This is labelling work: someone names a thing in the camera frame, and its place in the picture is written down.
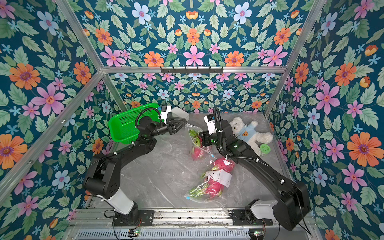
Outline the green plastic basket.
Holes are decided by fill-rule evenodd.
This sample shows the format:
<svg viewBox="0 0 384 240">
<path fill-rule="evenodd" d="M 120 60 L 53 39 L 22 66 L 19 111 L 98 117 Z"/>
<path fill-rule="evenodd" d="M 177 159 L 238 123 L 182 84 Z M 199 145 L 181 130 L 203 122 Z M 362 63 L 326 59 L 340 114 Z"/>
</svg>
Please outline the green plastic basket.
<svg viewBox="0 0 384 240">
<path fill-rule="evenodd" d="M 152 121 L 163 122 L 161 120 L 160 106 L 155 103 L 146 104 L 138 108 L 134 108 L 123 113 L 113 116 L 109 122 L 109 130 L 111 138 L 114 142 L 129 145 L 138 137 L 140 131 L 137 129 L 139 123 L 136 124 L 136 118 L 143 113 L 139 119 L 150 117 Z"/>
</svg>

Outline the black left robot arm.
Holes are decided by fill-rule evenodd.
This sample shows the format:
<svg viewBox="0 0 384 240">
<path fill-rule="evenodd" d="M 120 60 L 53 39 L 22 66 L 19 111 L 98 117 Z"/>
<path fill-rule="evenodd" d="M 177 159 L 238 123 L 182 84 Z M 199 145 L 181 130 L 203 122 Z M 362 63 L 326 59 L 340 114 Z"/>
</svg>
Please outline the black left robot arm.
<svg viewBox="0 0 384 240">
<path fill-rule="evenodd" d="M 129 215 L 137 204 L 121 189 L 121 170 L 135 159 L 150 153 L 157 143 L 156 136 L 176 134 L 187 124 L 187 120 L 175 118 L 155 122 L 150 117 L 136 121 L 138 138 L 129 146 L 108 155 L 98 154 L 92 158 L 85 180 L 84 189 L 106 201 L 115 212 Z"/>
</svg>

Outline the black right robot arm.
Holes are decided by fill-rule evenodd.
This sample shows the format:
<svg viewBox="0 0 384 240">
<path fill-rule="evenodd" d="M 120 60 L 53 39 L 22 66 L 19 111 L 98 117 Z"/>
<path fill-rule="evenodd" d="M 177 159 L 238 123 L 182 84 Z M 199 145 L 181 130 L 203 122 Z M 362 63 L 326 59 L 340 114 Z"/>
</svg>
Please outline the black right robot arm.
<svg viewBox="0 0 384 240">
<path fill-rule="evenodd" d="M 214 145 L 218 152 L 253 174 L 277 201 L 272 205 L 272 214 L 286 230 L 293 230 L 310 211 L 310 198 L 307 186 L 294 183 L 277 172 L 254 152 L 249 144 L 237 139 L 227 120 L 211 120 L 208 129 L 200 133 L 203 146 Z"/>
</svg>

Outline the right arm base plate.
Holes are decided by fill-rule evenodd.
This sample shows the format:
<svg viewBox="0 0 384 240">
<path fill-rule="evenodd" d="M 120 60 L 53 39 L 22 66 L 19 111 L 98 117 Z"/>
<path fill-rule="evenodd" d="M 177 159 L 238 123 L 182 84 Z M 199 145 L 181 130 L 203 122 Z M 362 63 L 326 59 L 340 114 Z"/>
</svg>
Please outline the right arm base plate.
<svg viewBox="0 0 384 240">
<path fill-rule="evenodd" d="M 229 213 L 234 226 L 272 226 L 271 219 L 257 219 L 251 211 L 245 209 L 233 209 Z"/>
</svg>

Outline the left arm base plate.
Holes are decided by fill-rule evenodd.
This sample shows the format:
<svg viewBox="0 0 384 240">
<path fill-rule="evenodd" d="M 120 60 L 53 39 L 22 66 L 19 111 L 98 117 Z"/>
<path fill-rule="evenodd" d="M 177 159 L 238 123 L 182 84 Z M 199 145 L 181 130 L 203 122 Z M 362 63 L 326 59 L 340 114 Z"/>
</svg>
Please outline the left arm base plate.
<svg viewBox="0 0 384 240">
<path fill-rule="evenodd" d="M 132 210 L 128 215 L 116 213 L 114 227 L 148 227 L 152 226 L 155 211 L 153 210 Z"/>
</svg>

